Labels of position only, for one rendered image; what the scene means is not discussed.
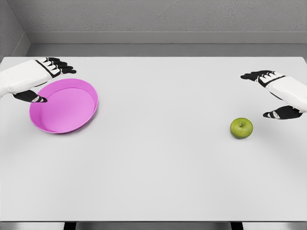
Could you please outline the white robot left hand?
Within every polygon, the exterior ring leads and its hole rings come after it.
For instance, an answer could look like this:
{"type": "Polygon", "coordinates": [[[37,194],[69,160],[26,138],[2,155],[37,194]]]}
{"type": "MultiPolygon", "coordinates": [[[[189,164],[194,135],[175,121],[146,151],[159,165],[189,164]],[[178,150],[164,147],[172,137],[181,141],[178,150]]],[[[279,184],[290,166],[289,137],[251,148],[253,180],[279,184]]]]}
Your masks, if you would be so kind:
{"type": "Polygon", "coordinates": [[[55,57],[32,59],[6,70],[12,82],[9,93],[15,99],[29,103],[46,103],[47,99],[31,89],[47,83],[62,74],[75,74],[76,70],[55,57]]]}

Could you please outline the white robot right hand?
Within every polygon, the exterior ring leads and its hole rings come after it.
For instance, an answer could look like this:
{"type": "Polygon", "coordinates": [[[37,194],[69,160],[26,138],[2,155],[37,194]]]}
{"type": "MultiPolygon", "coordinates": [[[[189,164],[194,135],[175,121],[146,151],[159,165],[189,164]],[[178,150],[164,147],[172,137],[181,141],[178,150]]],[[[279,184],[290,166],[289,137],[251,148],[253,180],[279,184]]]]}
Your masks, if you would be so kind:
{"type": "Polygon", "coordinates": [[[265,112],[263,117],[288,120],[299,118],[303,113],[307,113],[307,85],[293,77],[271,70],[246,73],[240,77],[258,83],[270,94],[286,103],[286,106],[265,112]]]}

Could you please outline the pink round plate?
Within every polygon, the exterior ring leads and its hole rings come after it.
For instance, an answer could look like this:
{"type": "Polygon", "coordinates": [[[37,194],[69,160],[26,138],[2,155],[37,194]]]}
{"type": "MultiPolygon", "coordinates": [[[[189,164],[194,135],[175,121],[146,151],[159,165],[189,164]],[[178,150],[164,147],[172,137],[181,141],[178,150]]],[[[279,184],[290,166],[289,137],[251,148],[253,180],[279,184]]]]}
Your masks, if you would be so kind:
{"type": "Polygon", "coordinates": [[[37,128],[52,134],[75,131],[84,126],[98,107],[96,89],[80,79],[63,79],[43,87],[38,94],[46,103],[32,103],[29,116],[37,128]]]}

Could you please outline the green apple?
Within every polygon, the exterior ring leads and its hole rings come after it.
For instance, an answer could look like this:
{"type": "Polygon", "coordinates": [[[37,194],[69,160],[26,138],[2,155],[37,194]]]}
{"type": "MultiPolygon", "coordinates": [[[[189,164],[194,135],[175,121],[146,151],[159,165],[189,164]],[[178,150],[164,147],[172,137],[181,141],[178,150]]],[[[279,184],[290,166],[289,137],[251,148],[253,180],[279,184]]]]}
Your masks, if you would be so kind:
{"type": "Polygon", "coordinates": [[[247,138],[253,132],[253,124],[247,118],[236,118],[230,124],[230,132],[236,138],[247,138]]]}

